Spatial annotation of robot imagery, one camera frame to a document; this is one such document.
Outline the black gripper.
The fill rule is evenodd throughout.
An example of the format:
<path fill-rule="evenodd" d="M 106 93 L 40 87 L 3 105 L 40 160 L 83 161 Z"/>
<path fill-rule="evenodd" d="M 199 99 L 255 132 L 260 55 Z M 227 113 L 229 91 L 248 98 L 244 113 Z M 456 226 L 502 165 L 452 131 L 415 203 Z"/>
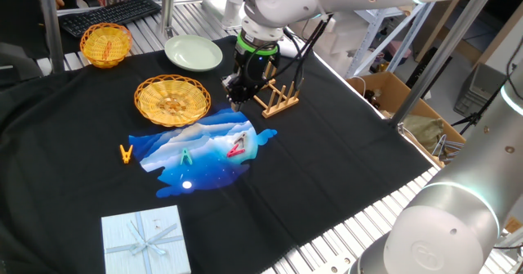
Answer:
<path fill-rule="evenodd" d="M 230 107 L 239 112 L 241 105 L 252 99 L 266 84 L 270 63 L 279 64 L 279 47 L 264 46 L 262 49 L 236 46 L 233 72 L 222 79 Z"/>

